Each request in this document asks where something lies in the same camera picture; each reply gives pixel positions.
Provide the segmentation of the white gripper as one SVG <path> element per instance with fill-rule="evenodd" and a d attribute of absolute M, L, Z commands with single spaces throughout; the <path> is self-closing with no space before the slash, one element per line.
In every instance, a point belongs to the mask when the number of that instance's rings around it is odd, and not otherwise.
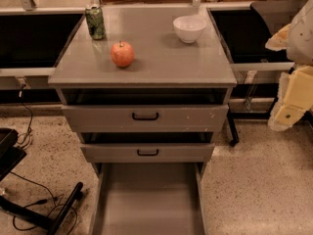
<path fill-rule="evenodd" d="M 265 48 L 272 51 L 286 50 L 291 25 L 278 30 L 265 43 Z M 292 128 L 313 106 L 313 67 L 297 65 L 291 73 L 283 72 L 279 85 L 279 102 L 270 113 L 268 126 L 274 131 Z"/>

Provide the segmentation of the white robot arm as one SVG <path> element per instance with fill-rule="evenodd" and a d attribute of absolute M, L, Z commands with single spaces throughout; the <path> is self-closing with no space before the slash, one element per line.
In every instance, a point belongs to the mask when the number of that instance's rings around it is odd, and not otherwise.
<path fill-rule="evenodd" d="M 288 59 L 294 62 L 291 74 L 281 74 L 278 101 L 268 120 L 272 130 L 284 131 L 313 107 L 313 0 L 308 0 L 291 23 L 269 38 L 265 47 L 286 50 Z"/>

